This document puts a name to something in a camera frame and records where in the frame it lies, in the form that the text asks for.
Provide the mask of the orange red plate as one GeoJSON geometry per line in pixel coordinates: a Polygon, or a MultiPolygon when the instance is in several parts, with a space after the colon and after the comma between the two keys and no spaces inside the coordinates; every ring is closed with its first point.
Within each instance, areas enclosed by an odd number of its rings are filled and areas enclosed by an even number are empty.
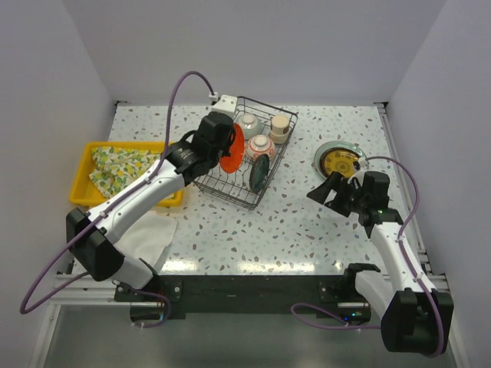
{"type": "Polygon", "coordinates": [[[229,148],[229,155],[223,156],[219,160],[219,165],[225,173],[236,172],[242,164],[242,158],[245,150],[245,138],[242,128],[237,123],[233,124],[235,130],[235,139],[229,148]]]}

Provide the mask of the yellow brown patterned plate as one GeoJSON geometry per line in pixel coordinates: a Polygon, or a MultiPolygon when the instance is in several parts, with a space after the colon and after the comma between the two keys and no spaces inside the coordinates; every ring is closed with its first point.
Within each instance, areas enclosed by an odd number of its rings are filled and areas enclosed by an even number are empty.
{"type": "Polygon", "coordinates": [[[329,177],[332,173],[337,172],[345,178],[350,178],[355,174],[354,164],[360,159],[360,156],[350,150],[333,149],[326,151],[319,159],[321,172],[329,177]]]}

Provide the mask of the celadon green flower plate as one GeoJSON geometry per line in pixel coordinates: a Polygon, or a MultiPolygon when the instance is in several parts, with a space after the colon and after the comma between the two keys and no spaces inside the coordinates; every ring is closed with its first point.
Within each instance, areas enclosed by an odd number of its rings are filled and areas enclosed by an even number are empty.
{"type": "Polygon", "coordinates": [[[354,145],[353,143],[349,143],[349,142],[346,142],[346,141],[342,141],[342,140],[335,140],[335,141],[329,141],[329,142],[326,142],[326,143],[323,143],[321,146],[318,147],[316,153],[315,153],[315,157],[314,157],[314,166],[315,166],[315,170],[317,172],[318,175],[320,175],[321,177],[327,179],[328,177],[326,177],[320,170],[320,166],[319,166],[319,159],[321,158],[321,155],[326,152],[326,151],[330,151],[330,150],[338,150],[338,149],[344,149],[344,150],[350,150],[351,152],[354,152],[356,154],[358,154],[361,157],[364,157],[366,158],[366,154],[363,152],[362,149],[360,149],[358,146],[354,145]]]}

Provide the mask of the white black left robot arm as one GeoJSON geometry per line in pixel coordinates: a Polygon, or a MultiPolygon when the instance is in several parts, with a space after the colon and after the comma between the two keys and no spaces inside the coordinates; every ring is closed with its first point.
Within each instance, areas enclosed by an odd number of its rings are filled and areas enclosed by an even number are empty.
{"type": "Polygon", "coordinates": [[[157,273],[141,259],[124,254],[116,244],[141,216],[167,196],[180,191],[229,155],[236,138],[233,118],[213,111],[165,149],[144,174],[118,195],[84,213],[67,216],[69,250],[95,281],[113,279],[131,287],[142,301],[159,291],[157,273]]]}

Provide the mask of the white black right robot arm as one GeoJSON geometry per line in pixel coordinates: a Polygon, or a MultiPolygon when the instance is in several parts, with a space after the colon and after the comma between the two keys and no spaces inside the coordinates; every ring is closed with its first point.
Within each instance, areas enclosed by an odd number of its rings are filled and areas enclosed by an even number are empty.
{"type": "Polygon", "coordinates": [[[346,178],[333,172],[307,197],[340,215],[355,213],[382,257],[389,278],[374,264],[353,263],[338,290],[350,301],[364,298],[381,319],[381,336],[394,353],[436,357],[447,348],[453,299],[439,292],[409,245],[403,220],[389,206],[389,176],[367,171],[346,178]]]}

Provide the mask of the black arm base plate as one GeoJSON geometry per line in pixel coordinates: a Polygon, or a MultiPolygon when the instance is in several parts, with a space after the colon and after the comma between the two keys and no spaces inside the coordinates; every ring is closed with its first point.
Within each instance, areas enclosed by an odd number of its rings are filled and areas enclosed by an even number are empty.
{"type": "Polygon", "coordinates": [[[341,275],[162,275],[154,293],[170,300],[172,319],[187,314],[287,314],[306,303],[325,309],[343,322],[371,319],[369,303],[341,275]]]}

